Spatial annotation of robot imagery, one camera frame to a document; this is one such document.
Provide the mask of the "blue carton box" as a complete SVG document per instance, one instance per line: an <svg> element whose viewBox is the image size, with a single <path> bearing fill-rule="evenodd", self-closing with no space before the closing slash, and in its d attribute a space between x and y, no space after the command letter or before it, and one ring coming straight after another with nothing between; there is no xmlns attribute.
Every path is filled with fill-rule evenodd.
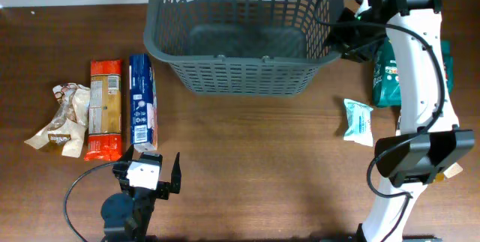
<svg viewBox="0 0 480 242"><path fill-rule="evenodd" d="M138 152L158 149L155 72L147 54L129 58L130 143Z"/></svg>

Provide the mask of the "orange pasta packet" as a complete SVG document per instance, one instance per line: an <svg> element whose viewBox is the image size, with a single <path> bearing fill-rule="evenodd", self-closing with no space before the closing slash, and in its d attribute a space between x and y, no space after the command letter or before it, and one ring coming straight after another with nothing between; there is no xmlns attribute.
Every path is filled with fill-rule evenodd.
<svg viewBox="0 0 480 242"><path fill-rule="evenodd" d="M122 61L91 62L88 151L85 161L122 156Z"/></svg>

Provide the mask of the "green coffee bag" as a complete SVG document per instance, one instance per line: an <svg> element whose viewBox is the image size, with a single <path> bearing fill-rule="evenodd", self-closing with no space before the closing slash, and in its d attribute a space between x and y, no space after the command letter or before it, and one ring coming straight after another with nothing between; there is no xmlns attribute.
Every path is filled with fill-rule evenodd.
<svg viewBox="0 0 480 242"><path fill-rule="evenodd" d="M450 42L442 40L441 50L445 80L448 92L451 93L454 87L454 60L451 56ZM401 105L397 63L388 38L385 39L384 44L379 48L374 60L372 102L373 105L379 108Z"/></svg>

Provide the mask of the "light blue wipes packet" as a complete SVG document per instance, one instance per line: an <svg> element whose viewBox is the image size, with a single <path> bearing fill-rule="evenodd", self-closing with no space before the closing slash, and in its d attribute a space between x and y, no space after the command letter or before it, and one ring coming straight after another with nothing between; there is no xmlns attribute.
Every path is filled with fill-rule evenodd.
<svg viewBox="0 0 480 242"><path fill-rule="evenodd" d="M374 146L374 138L371 130L371 112L374 110L369 105L344 99L348 128L343 139L368 147Z"/></svg>

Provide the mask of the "grey plastic basket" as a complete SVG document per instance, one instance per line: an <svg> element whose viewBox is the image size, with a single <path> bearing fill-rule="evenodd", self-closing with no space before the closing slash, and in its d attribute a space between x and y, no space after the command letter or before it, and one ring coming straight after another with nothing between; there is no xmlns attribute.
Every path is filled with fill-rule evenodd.
<svg viewBox="0 0 480 242"><path fill-rule="evenodd" d="M296 95L340 58L344 0L148 0L143 40L197 94Z"/></svg>

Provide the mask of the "beige brown snack wrapper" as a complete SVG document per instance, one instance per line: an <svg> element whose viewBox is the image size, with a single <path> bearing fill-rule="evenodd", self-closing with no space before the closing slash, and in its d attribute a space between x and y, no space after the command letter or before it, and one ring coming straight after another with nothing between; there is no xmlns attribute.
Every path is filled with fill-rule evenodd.
<svg viewBox="0 0 480 242"><path fill-rule="evenodd" d="M396 129L395 129L396 136L401 135L400 124L401 124L401 115L399 115L397 124L396 124ZM463 170L464 169L458 163L453 163L444 171L439 172L434 178L433 182L435 183L435 182L445 181L447 179L453 178L454 176L460 174Z"/></svg>

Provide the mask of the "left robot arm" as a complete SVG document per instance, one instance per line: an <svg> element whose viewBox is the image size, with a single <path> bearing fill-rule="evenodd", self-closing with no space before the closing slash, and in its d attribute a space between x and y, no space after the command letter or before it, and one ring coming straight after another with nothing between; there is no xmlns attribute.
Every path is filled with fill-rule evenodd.
<svg viewBox="0 0 480 242"><path fill-rule="evenodd" d="M163 157L143 152L135 160L134 152L134 146L130 146L112 168L121 192L107 198L100 210L105 241L154 241L155 237L148 236L147 231L155 202L181 191L179 154L175 156L170 180L161 181Z"/></svg>

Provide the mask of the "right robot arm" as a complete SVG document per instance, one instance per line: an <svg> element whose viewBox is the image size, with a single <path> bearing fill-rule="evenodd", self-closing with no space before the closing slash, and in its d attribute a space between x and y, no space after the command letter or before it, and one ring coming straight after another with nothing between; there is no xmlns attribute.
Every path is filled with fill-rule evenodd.
<svg viewBox="0 0 480 242"><path fill-rule="evenodd" d="M399 132L376 142L368 168L381 179L356 241L401 241L419 196L474 147L473 131L461 129L450 101L442 9L442 0L363 0L355 15L333 25L350 48L387 38L399 76Z"/></svg>

